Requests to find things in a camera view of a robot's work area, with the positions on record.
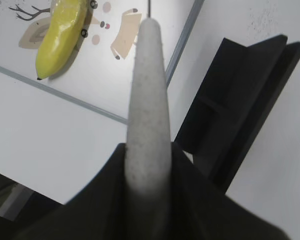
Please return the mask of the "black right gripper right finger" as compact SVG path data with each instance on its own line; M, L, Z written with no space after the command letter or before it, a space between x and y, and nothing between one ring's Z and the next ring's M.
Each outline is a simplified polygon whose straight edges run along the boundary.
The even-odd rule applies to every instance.
M220 192L171 144L172 240L288 240L277 226Z

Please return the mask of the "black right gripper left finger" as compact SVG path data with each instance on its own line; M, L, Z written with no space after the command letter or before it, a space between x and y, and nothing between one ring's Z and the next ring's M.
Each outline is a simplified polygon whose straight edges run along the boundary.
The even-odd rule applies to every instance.
M16 240L125 240L126 145L68 203L15 235Z

